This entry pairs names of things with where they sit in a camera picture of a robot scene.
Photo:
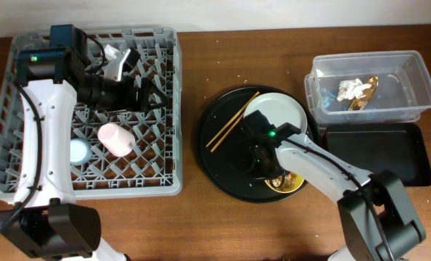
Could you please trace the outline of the white tissue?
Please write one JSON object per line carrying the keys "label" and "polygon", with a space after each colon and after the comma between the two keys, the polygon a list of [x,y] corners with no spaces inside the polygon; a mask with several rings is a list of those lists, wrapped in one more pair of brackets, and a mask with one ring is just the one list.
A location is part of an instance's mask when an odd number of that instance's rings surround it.
{"label": "white tissue", "polygon": [[343,100],[353,100],[355,98],[360,98],[362,91],[369,87],[369,84],[362,83],[358,78],[354,80],[343,80],[339,84],[337,100],[341,102]]}

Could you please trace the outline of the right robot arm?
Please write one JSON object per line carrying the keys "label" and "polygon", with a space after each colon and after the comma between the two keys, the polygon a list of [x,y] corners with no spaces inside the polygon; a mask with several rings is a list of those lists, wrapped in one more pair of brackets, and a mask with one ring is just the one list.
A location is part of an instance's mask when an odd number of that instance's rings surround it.
{"label": "right robot arm", "polygon": [[355,167],[291,123],[270,124],[255,110],[242,123],[265,178],[294,173],[338,208],[345,246],[330,260],[399,260],[427,237],[400,178]]}

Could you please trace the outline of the yellow bowl with food scraps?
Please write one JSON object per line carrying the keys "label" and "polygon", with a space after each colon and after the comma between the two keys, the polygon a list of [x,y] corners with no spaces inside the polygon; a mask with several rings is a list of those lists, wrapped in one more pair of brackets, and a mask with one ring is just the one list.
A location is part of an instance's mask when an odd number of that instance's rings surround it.
{"label": "yellow bowl with food scraps", "polygon": [[280,175],[274,179],[264,180],[265,184],[273,191],[280,194],[291,194],[299,191],[306,181],[296,173]]}

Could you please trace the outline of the blue plastic cup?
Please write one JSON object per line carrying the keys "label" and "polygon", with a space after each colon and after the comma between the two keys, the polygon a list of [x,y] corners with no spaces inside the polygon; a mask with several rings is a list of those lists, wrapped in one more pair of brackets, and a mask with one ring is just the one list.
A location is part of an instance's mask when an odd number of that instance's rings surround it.
{"label": "blue plastic cup", "polygon": [[70,163],[72,165],[82,165],[92,158],[90,144],[83,139],[70,140]]}

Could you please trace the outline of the gold snack wrapper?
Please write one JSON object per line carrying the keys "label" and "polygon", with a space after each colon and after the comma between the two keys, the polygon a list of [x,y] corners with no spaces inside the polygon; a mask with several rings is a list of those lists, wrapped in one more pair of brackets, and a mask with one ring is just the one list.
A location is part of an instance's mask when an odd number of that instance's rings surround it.
{"label": "gold snack wrapper", "polygon": [[348,107],[348,111],[356,111],[363,110],[365,106],[368,104],[369,100],[372,98],[377,86],[378,86],[378,77],[372,76],[367,80],[367,84],[370,85],[369,88],[365,88],[362,91],[362,95],[360,98],[355,98]]}

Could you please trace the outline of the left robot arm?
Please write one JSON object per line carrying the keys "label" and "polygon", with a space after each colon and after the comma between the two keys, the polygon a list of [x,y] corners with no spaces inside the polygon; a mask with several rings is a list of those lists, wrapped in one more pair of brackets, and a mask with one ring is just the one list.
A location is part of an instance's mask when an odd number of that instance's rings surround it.
{"label": "left robot arm", "polygon": [[168,97],[148,78],[113,80],[88,68],[87,43],[81,29],[54,25],[48,47],[18,54],[22,168],[13,209],[0,211],[0,235],[30,258],[127,259],[102,238],[99,213],[76,202],[70,177],[74,106],[148,112],[167,106]]}

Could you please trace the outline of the pink plastic cup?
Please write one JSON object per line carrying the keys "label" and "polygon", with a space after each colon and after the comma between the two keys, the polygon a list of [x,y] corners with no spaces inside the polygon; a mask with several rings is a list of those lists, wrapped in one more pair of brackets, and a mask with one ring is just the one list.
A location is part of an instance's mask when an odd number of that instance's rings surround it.
{"label": "pink plastic cup", "polygon": [[134,135],[114,123],[102,125],[97,136],[104,147],[116,157],[128,155],[135,144]]}

